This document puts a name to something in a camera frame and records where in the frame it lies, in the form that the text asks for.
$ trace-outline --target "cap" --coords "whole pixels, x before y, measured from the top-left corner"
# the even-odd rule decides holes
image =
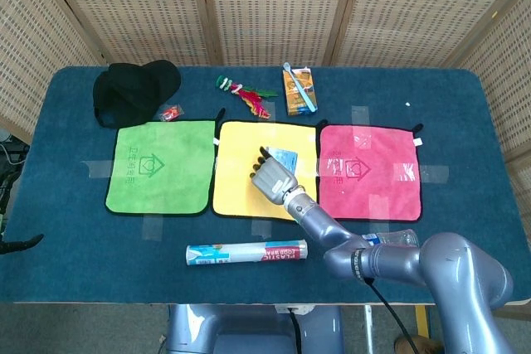
[[[126,128],[151,120],[179,88],[181,75],[170,61],[111,64],[96,79],[94,113],[101,126]]]

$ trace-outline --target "pink towel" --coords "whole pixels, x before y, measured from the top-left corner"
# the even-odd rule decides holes
[[[323,128],[319,204],[339,219],[417,221],[421,179],[413,139],[401,129]]]

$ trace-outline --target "plastic bottle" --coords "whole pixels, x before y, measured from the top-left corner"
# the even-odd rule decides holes
[[[390,244],[402,246],[418,247],[418,238],[414,230],[407,229],[394,232],[377,232],[376,234],[366,234],[362,237],[371,245]]]

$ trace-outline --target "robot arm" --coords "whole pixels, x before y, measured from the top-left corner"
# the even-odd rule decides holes
[[[264,148],[253,184],[285,209],[327,251],[329,271],[343,279],[390,279],[426,286],[439,312],[446,354],[512,354],[491,309],[503,306],[513,292],[507,269],[460,235],[432,236],[418,248],[369,246],[342,227],[313,201]]]

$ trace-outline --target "table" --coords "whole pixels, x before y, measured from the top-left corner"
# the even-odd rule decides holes
[[[0,258],[2,301],[113,303],[370,303],[362,284],[327,276],[323,251],[306,261],[187,267],[186,245],[304,238],[293,222],[197,217],[115,216],[104,207],[116,132],[93,115],[92,85],[103,67],[67,67],[42,107],[6,240],[44,233],[34,249]],[[282,94],[281,67],[183,67],[168,104],[184,119],[256,120],[218,75]],[[370,124],[410,129],[419,148],[423,214],[416,224],[344,222],[365,234],[412,227],[420,241],[454,231],[498,259],[514,277],[513,300],[531,297],[531,256],[478,78],[466,70],[322,67],[313,69],[319,111],[275,120]],[[448,171],[441,178],[434,171]],[[426,289],[378,281],[389,302],[432,303]]]

